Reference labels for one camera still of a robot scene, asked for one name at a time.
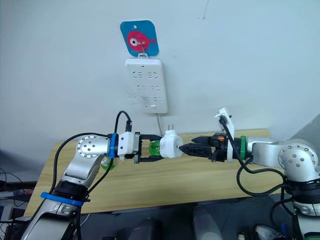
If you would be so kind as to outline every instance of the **green ring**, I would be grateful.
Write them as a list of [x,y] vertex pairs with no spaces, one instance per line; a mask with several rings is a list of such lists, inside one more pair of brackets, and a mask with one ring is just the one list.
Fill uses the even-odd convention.
[[[108,157],[108,163],[107,163],[106,165],[100,164],[100,166],[101,166],[101,168],[103,168],[104,170],[107,170],[107,169],[109,168],[109,164],[110,164],[110,158]],[[116,160],[113,159],[113,163],[112,163],[112,166],[111,166],[111,168],[110,168],[110,171],[111,171],[112,169],[114,169],[115,166],[116,166]]]
[[246,142],[247,142],[246,136],[241,136],[240,157],[242,160],[246,159],[246,148],[247,148]]

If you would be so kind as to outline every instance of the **power outlet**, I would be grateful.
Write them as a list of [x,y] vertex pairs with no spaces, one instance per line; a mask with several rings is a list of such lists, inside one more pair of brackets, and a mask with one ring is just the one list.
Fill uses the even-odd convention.
[[125,61],[125,68],[143,112],[167,113],[167,92],[161,61],[150,58],[129,58]]

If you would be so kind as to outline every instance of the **blue sticker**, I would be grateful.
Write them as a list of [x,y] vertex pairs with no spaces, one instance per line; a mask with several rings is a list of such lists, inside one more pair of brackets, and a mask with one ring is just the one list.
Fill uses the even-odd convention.
[[120,29],[126,47],[132,56],[138,57],[138,54],[143,52],[148,56],[158,55],[156,29],[151,21],[124,21]]

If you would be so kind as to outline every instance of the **green object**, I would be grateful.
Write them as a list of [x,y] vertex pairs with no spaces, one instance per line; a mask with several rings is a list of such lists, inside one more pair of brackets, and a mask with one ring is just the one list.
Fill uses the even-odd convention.
[[240,157],[242,160],[246,159],[246,148],[247,148],[247,138],[246,136],[241,136]]
[[160,156],[160,140],[149,143],[149,153],[151,156]]
[[[102,167],[104,170],[107,170],[108,167],[109,167],[109,164],[110,164],[110,158],[108,158],[108,157],[105,156],[105,157],[102,159],[100,165],[101,165],[101,167]],[[116,166],[116,161],[113,160],[113,163],[112,163],[112,166],[111,166],[111,169],[110,169],[110,170],[114,169],[115,166]]]

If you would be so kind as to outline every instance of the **black wire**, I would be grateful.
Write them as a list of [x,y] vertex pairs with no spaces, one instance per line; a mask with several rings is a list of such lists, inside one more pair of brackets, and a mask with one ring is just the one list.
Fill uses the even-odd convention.
[[80,216],[81,216],[81,206],[77,207],[77,213],[76,213],[76,236],[77,240],[81,240],[81,223],[80,223]]
[[96,181],[96,183],[88,190],[87,196],[89,196],[89,193],[91,193],[92,190],[95,189],[95,187],[107,176],[107,174],[109,173],[110,169],[112,168],[113,163],[114,163],[114,159],[110,158],[110,162],[109,162],[109,166],[108,166],[107,170],[102,175],[102,177],[100,177],[100,179],[98,181]]
[[[286,180],[286,177],[285,175],[280,172],[279,170],[276,170],[276,169],[273,169],[273,168],[263,168],[263,169],[258,169],[258,170],[251,170],[247,167],[247,164],[249,164],[250,162],[253,161],[253,157],[251,157],[248,161],[246,161],[245,163],[243,162],[243,160],[241,159],[240,155],[239,155],[239,152],[237,151],[237,147],[236,147],[236,144],[234,142],[234,139],[233,137],[231,136],[231,133],[226,125],[226,123],[223,121],[222,118],[220,118],[219,120],[220,124],[223,126],[227,136],[228,136],[228,140],[230,141],[230,144],[233,148],[233,153],[235,154],[236,156],[236,159],[238,160],[238,162],[240,163],[241,167],[239,168],[237,174],[236,174],[236,182],[239,186],[239,188],[245,192],[246,194],[250,195],[250,196],[256,196],[256,197],[260,197],[260,196],[265,196],[265,195],[269,195],[271,193],[273,193],[274,191],[280,189],[280,188],[284,188],[284,187],[287,187],[287,188],[291,188],[290,185],[288,184],[284,184],[283,182]],[[273,188],[265,191],[265,192],[259,192],[259,193],[255,193],[255,192],[250,192],[248,190],[246,190],[242,184],[241,184],[241,181],[240,181],[240,174],[241,174],[241,171],[242,170],[246,170],[248,173],[250,174],[257,174],[257,173],[263,173],[263,172],[273,172],[273,173],[276,173],[276,174],[279,174],[281,177],[282,177],[282,184],[278,184],[276,186],[274,186]]]
[[115,125],[114,125],[114,132],[115,133],[117,133],[117,131],[118,131],[118,122],[119,122],[119,117],[120,117],[121,114],[124,114],[126,116],[126,118],[127,118],[127,125],[125,127],[126,128],[125,131],[127,131],[127,127],[129,127],[128,125],[131,123],[131,118],[130,118],[129,114],[126,111],[123,111],[123,110],[119,111],[119,113],[118,113],[118,115],[116,116],[116,119],[115,119]]
[[234,139],[233,137],[231,136],[231,133],[227,127],[227,125],[223,122],[223,121],[219,121],[221,123],[221,125],[223,126],[225,132],[226,132],[226,135],[228,136],[228,140],[233,148],[233,153],[235,154],[236,156],[236,159],[239,161],[240,165],[244,168],[244,170],[246,170],[248,173],[250,174],[257,174],[257,173],[263,173],[263,172],[274,172],[276,174],[279,174],[283,181],[286,179],[285,175],[279,171],[279,170],[276,170],[276,169],[273,169],[273,168],[263,168],[263,169],[258,169],[258,170],[251,170],[249,169],[245,163],[243,162],[243,160],[241,159],[240,157],[240,154],[239,152],[237,151],[237,147],[236,147],[236,144],[234,142]]
[[1,187],[1,190],[4,189],[7,185],[7,173],[5,172],[5,170],[3,168],[0,167],[0,170],[3,172],[4,174],[4,185]]
[[25,204],[26,202],[23,202],[23,203],[21,203],[20,205],[17,205],[16,204],[16,200],[15,199],[13,199],[13,204],[16,206],[16,207],[21,207],[23,204]]
[[50,191],[49,191],[49,194],[51,194],[53,192],[53,190],[55,189],[56,187],[56,183],[57,183],[57,168],[58,168],[58,157],[59,157],[59,154],[62,150],[62,148],[68,143],[70,142],[71,140],[73,139],[76,139],[78,137],[81,137],[81,136],[84,136],[84,135],[97,135],[97,136],[101,136],[101,137],[108,137],[107,135],[105,134],[100,134],[100,133],[94,133],[94,132],[84,132],[84,133],[79,133],[79,134],[76,134],[72,137],[69,137],[67,140],[65,140],[61,145],[60,147],[58,148],[58,150],[56,151],[55,153],[55,156],[54,156],[54,160],[53,160],[53,179],[52,179],[52,185],[51,185],[51,188],[50,188]]
[[24,183],[17,175],[14,175],[13,173],[8,172],[8,171],[4,171],[4,169],[1,168],[1,167],[0,167],[0,169],[3,171],[3,172],[0,172],[0,174],[4,174],[5,175],[5,180],[6,180],[5,185],[7,185],[7,174],[9,174],[9,175],[15,177],[16,179],[18,179],[20,181],[20,183],[22,183],[22,184]]
[[[280,200],[285,200],[285,188],[284,187],[281,188]],[[288,212],[288,214],[291,215],[291,217],[294,216],[294,214],[289,210],[289,208],[287,208],[287,206],[284,203],[282,203],[281,205]]]
[[[245,163],[244,165],[248,165],[249,163],[251,163],[253,161],[254,157],[250,157]],[[261,196],[265,196],[265,195],[269,195],[269,194],[272,194],[274,191],[280,189],[280,188],[283,188],[283,187],[288,187],[290,188],[290,186],[288,184],[278,184],[276,186],[274,186],[273,188],[269,189],[268,191],[264,191],[264,192],[251,192],[251,191],[248,191],[247,189],[245,189],[242,184],[241,184],[241,181],[240,181],[240,175],[241,175],[241,172],[242,170],[244,169],[243,166],[241,166],[238,170],[238,172],[236,173],[236,183],[238,184],[239,188],[245,192],[246,194],[250,195],[250,196],[253,196],[253,197],[261,197]]]
[[269,217],[270,217],[270,221],[273,225],[273,227],[278,230],[279,232],[282,232],[281,229],[277,226],[277,224],[275,223],[275,220],[274,220],[274,211],[275,209],[277,208],[277,206],[279,205],[282,205],[284,203],[288,203],[288,202],[291,202],[293,200],[292,197],[288,198],[288,199],[283,199],[283,200],[280,200],[280,201],[277,201],[271,208],[270,210],[270,214],[269,214]]
[[2,230],[2,225],[3,224],[6,224],[6,223],[2,223],[1,225],[0,225],[0,230],[1,230],[1,232],[3,232],[3,234],[4,234],[4,239],[6,239],[8,236],[7,236],[7,234],[5,233],[5,231],[3,231]]

